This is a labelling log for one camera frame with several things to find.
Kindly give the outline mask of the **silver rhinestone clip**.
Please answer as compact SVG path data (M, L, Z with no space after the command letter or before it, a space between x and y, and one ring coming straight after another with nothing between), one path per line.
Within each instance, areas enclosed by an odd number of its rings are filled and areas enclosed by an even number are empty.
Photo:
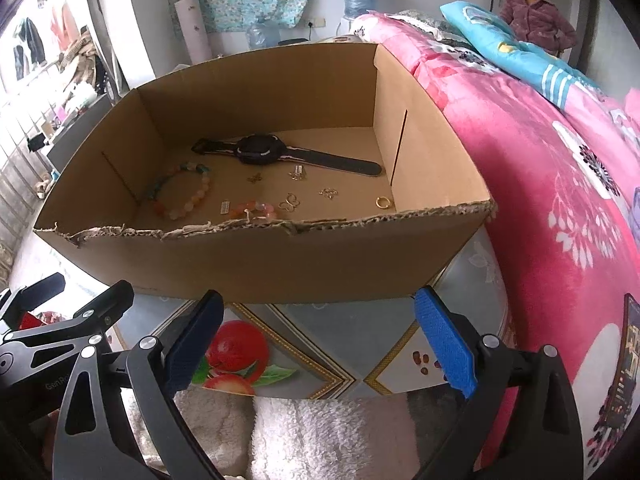
M295 165L288 176L295 181L303 181L306 179L306 169L303 165Z

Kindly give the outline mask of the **dark cabinet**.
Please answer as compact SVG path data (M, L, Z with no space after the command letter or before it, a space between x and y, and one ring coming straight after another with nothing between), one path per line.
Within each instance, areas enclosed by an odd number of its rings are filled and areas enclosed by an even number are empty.
M47 159L57 172L64 170L93 128L111 108L110 98L102 94L55 136L47 152Z

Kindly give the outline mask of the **black watch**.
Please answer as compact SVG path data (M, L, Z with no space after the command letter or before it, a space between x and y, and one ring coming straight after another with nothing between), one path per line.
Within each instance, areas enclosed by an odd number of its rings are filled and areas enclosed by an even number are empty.
M233 156L242 164L250 166L296 162L368 177L378 177L383 173L383 167L377 162L288 146L274 134L251 134L236 142L201 138L192 145L192 152L199 155Z

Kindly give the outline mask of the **small silver earring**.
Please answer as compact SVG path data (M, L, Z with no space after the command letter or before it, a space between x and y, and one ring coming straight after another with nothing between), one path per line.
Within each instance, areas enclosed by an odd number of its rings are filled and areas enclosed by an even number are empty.
M319 194L328 200L333 200L338 195L338 191L335 188L322 188Z

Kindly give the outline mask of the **brown cardboard box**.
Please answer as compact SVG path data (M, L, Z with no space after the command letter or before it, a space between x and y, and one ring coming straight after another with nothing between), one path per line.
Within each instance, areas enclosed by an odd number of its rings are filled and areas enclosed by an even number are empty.
M251 134L377 162L383 173L192 152L201 138ZM305 180L288 176L295 165ZM261 181L247 181L258 172ZM279 208L288 193L296 211ZM374 281L376 298L413 294L494 207L442 112L386 47L307 44L227 56L130 91L66 165L35 229L72 263L75 248L109 257L139 240L207 236L270 256L277 269L293 255L303 270L335 272L345 296L362 300Z

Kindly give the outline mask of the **pink floral blanket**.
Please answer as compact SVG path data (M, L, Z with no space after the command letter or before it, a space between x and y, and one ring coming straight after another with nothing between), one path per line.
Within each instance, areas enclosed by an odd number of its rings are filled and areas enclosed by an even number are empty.
M497 209L488 233L524 349L553 344L572 383L584 474L639 453L639 126L570 89L564 110L489 62L445 18L369 13L380 44L457 133Z

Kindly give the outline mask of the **pink rolled mat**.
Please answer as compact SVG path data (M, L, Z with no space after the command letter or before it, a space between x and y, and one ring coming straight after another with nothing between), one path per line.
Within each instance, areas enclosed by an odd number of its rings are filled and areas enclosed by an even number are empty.
M198 0L179 0L175 9L191 62L200 64L210 60L213 52Z

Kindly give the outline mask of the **blue pillow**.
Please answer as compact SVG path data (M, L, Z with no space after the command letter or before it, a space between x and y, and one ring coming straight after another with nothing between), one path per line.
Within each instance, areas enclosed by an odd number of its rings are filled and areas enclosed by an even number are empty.
M593 81L579 70L536 44L517 40L509 25L498 15L462 0L443 4L440 12L486 60L526 82L561 110L564 110L573 87L591 93L595 99L604 97Z

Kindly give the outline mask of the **person in purple jacket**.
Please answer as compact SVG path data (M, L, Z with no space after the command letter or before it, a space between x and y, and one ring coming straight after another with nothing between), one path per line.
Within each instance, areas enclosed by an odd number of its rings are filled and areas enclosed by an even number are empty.
M517 40L551 55L560 56L577 44L576 30L550 0L504 0L499 16Z

